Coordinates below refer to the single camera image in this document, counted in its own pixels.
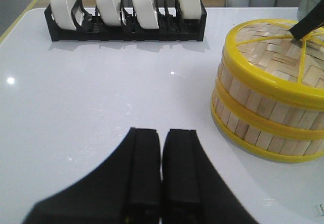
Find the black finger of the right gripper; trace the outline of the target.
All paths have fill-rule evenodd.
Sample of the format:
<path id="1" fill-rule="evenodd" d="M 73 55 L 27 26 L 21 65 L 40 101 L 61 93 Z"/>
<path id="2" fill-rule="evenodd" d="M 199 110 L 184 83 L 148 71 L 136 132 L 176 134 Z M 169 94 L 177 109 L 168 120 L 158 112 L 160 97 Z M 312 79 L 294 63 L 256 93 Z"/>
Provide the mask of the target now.
<path id="1" fill-rule="evenodd" d="M 323 25 L 323 1 L 320 1 L 302 20 L 295 24 L 289 32 L 296 40 L 300 40 L 313 30 Z"/>

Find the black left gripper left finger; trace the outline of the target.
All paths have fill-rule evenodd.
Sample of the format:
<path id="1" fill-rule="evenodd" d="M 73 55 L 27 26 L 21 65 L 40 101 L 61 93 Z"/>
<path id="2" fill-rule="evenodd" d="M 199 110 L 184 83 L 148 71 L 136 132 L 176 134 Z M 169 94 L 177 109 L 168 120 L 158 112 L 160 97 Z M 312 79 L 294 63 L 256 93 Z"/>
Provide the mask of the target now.
<path id="1" fill-rule="evenodd" d="M 159 223 L 160 143 L 131 128 L 94 171 L 33 207 L 24 223 Z"/>

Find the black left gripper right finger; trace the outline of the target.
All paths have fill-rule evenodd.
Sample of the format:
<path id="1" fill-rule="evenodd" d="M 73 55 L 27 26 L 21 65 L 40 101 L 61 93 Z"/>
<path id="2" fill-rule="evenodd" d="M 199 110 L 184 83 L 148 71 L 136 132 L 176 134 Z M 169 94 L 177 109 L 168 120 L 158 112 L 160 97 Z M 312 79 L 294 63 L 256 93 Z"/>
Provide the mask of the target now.
<path id="1" fill-rule="evenodd" d="M 194 130 L 169 131 L 163 151 L 163 223 L 256 223 L 210 162 Z"/>

